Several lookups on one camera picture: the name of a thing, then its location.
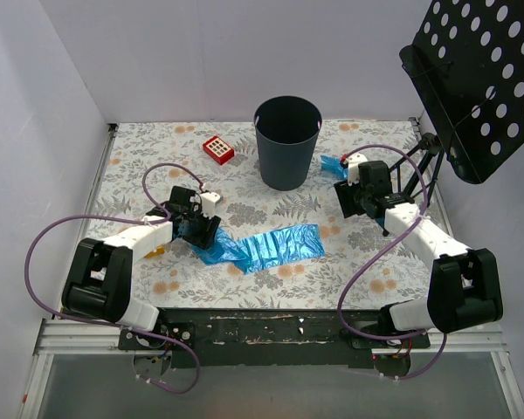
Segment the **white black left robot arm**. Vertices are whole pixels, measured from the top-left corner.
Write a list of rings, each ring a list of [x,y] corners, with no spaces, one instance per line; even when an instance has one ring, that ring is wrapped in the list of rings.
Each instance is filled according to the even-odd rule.
[[[162,347],[169,329],[158,320],[158,308],[133,296],[134,265],[176,239],[208,250],[221,222],[216,215],[221,200],[216,192],[174,187],[169,200],[147,212],[138,224],[111,237],[81,240],[62,293],[63,307],[138,329],[146,347]]]

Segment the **blue plastic trash bag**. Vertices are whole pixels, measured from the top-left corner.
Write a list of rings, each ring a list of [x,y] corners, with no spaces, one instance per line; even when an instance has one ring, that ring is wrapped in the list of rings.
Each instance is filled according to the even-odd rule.
[[[325,256],[317,224],[298,224],[239,240],[218,229],[208,250],[191,249],[206,265],[232,263],[244,274]]]

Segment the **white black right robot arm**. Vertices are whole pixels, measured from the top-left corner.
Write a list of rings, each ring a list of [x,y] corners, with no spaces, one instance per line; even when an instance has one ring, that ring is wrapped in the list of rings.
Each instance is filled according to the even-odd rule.
[[[393,192],[385,162],[367,161],[356,154],[341,165],[348,177],[334,189],[343,215],[366,215],[377,221],[431,273],[426,296],[381,309],[377,334],[384,345],[397,347],[416,330],[437,328],[452,333],[501,319],[503,301],[492,252],[460,243],[426,218],[407,194]]]

